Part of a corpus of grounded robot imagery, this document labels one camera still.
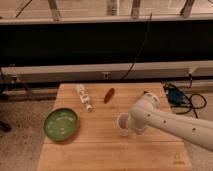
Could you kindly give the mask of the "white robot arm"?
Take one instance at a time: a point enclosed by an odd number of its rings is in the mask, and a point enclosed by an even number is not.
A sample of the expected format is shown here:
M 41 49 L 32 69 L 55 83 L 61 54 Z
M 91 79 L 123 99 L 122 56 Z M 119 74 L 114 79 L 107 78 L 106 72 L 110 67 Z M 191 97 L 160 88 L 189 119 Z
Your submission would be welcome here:
M 156 94 L 145 92 L 130 115 L 139 127 L 149 125 L 213 152 L 213 121 L 164 112 Z

